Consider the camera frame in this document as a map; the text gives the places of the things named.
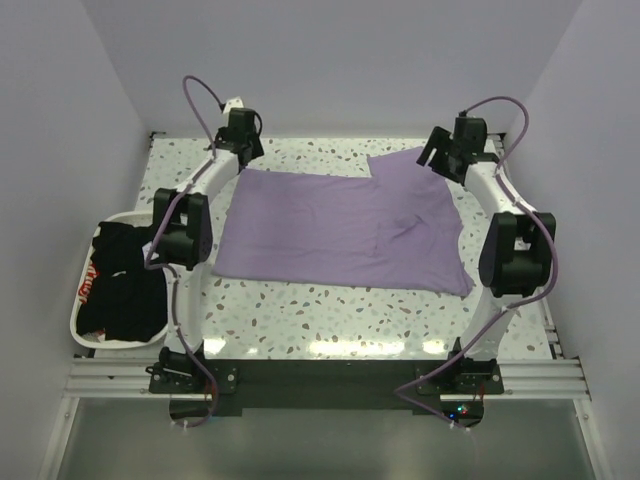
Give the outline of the purple t-shirt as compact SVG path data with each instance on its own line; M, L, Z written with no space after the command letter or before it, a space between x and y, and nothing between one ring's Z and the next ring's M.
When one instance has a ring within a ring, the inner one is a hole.
M243 279L468 296L463 224L419 149L368 160L367 177L245 170L213 272Z

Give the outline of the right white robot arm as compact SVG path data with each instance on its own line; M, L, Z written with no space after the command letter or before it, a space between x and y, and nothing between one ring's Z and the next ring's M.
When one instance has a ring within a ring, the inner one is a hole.
M453 130L433 129L417 161L463 186L490 220L478 260L479 303L447 360L416 376L412 384L421 394L502 392L497 356L509 323L557 279L556 219L522 199L498 156L486 151L487 137L483 119L461 112Z

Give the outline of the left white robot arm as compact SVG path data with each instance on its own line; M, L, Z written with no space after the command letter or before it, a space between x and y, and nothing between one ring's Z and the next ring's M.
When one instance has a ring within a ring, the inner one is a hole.
M213 250L210 205L221 190L248 164L264 155L262 118L241 103L223 109L227 124L213 137L200 165L173 188L160 188L153 197L155 231L144 266L164 273L167 290L167 336L160 367L190 377L212 395L217 382L204 364L200 320L201 281Z

